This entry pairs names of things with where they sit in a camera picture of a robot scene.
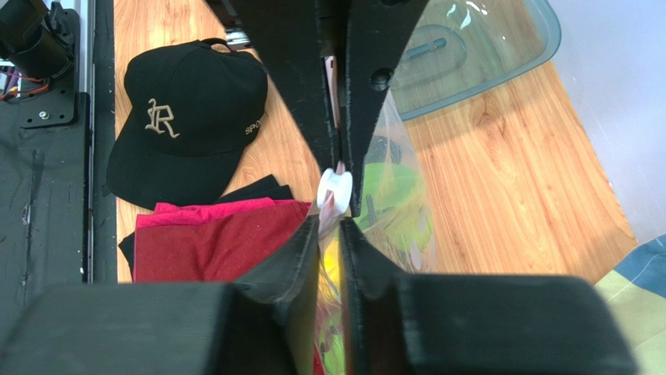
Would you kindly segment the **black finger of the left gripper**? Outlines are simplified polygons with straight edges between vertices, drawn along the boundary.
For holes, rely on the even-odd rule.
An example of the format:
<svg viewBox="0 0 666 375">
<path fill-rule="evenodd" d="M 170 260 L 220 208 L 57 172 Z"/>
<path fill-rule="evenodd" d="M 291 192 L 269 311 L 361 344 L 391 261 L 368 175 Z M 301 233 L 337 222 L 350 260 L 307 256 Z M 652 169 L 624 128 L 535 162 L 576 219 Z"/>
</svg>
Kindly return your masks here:
<svg viewBox="0 0 666 375">
<path fill-rule="evenodd" d="M 351 1 L 344 66 L 344 163 L 353 176 L 349 209 L 362 204 L 364 160 L 391 79 L 426 1 Z"/>
<path fill-rule="evenodd" d="M 320 170 L 339 161 L 318 1 L 230 1 Z"/>
</svg>

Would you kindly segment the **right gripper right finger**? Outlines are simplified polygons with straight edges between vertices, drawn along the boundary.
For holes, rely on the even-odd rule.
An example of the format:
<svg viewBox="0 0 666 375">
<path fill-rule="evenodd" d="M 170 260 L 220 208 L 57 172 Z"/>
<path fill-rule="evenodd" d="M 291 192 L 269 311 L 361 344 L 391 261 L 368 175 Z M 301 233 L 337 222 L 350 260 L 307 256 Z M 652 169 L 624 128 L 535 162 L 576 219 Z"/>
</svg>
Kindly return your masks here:
<svg viewBox="0 0 666 375">
<path fill-rule="evenodd" d="M 604 300 L 554 275 L 409 273 L 340 226 L 349 374 L 636 374 Z"/>
</svg>

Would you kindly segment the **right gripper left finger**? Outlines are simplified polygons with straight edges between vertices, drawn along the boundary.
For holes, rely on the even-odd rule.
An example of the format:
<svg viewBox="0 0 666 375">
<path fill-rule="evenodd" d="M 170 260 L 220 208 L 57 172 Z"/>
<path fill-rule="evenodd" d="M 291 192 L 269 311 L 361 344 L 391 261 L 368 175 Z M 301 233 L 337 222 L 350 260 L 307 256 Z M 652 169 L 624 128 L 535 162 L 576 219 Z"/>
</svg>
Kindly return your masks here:
<svg viewBox="0 0 666 375">
<path fill-rule="evenodd" d="M 318 227 L 231 283 L 70 285 L 32 302 L 4 374 L 311 374 Z"/>
</svg>

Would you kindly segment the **yellow lemon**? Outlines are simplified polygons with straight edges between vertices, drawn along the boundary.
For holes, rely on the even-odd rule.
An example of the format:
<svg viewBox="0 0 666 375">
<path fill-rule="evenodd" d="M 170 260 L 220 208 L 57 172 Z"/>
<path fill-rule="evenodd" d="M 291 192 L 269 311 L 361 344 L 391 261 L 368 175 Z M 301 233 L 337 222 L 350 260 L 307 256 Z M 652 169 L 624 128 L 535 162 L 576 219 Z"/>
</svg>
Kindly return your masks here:
<svg viewBox="0 0 666 375">
<path fill-rule="evenodd" d="M 317 285 L 317 318 L 323 323 L 341 310 L 339 241 L 333 239 L 321 255 Z"/>
</svg>

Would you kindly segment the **clear zip top bag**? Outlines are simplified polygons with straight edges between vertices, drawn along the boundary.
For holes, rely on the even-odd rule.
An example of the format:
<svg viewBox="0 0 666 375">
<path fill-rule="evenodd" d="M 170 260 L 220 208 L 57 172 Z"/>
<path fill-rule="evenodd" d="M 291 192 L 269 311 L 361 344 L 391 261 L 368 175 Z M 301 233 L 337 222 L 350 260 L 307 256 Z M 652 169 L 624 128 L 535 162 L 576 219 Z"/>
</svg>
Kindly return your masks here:
<svg viewBox="0 0 666 375">
<path fill-rule="evenodd" d="M 364 159 L 360 214 L 366 239 L 409 272 L 432 271 L 437 263 L 427 181 L 396 102 L 388 93 Z M 314 373 L 344 374 L 342 306 L 336 230 L 320 240 Z"/>
</svg>

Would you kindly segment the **green star fruit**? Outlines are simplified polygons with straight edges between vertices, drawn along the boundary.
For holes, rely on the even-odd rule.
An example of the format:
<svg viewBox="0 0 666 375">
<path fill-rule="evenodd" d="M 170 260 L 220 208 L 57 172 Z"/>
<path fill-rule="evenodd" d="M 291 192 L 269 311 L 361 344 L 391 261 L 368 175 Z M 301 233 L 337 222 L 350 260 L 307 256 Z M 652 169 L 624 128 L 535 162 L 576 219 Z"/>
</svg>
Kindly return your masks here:
<svg viewBox="0 0 666 375">
<path fill-rule="evenodd" d="M 360 215 L 361 230 L 375 225 L 385 214 L 402 206 L 423 188 L 422 176 L 402 164 L 372 162 L 365 166 Z"/>
</svg>

